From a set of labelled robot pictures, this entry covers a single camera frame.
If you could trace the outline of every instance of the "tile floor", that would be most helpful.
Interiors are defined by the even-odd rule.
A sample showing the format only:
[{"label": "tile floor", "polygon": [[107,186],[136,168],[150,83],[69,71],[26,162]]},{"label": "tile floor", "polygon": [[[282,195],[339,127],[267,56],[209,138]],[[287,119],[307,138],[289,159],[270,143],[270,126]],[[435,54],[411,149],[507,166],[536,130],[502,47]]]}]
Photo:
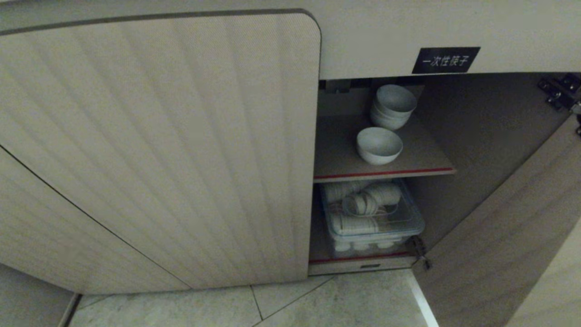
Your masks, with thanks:
[{"label": "tile floor", "polygon": [[437,326],[409,269],[285,284],[84,296],[70,327]]}]

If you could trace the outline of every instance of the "clear plastic container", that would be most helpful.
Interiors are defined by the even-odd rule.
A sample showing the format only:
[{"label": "clear plastic container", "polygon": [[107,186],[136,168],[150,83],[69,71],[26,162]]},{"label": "clear plastic container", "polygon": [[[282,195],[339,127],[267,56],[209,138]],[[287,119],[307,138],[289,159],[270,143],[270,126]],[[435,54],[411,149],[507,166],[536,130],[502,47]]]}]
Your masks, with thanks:
[{"label": "clear plastic container", "polygon": [[424,230],[424,220],[403,180],[394,179],[391,182],[401,190],[399,203],[380,207],[376,214],[368,216],[348,214],[343,210],[341,200],[329,203],[326,184],[322,185],[322,204],[329,235],[333,240],[331,252],[334,257],[389,254],[409,237]]}]

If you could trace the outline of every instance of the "stacked bowls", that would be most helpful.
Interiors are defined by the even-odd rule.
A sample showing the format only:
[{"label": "stacked bowls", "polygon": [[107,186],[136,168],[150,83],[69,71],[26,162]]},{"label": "stacked bowls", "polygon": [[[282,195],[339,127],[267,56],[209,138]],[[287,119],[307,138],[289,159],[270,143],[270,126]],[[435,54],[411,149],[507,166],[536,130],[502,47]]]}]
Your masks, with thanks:
[{"label": "stacked bowls", "polygon": [[374,125],[389,130],[404,126],[415,110],[418,101],[412,92],[397,85],[384,85],[377,90],[371,106]]}]

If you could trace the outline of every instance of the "cabinet door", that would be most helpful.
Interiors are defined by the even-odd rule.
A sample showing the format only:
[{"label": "cabinet door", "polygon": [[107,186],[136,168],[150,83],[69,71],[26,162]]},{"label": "cabinet door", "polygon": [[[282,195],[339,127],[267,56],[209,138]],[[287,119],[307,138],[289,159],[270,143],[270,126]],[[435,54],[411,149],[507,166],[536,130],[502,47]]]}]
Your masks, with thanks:
[{"label": "cabinet door", "polygon": [[306,278],[319,51],[302,13],[4,36],[0,144],[191,287]]},{"label": "cabinet door", "polygon": [[0,185],[3,264],[82,294],[188,288],[1,148]]},{"label": "cabinet door", "polygon": [[581,217],[581,139],[571,116],[413,266],[440,326],[507,323]]}]

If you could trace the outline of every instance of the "black label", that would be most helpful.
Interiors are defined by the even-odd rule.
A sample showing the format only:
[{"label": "black label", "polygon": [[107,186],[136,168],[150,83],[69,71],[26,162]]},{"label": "black label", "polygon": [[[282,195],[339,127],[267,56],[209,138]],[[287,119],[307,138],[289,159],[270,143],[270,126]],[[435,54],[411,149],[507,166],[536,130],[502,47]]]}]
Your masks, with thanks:
[{"label": "black label", "polygon": [[466,73],[480,47],[421,48],[412,74]]}]

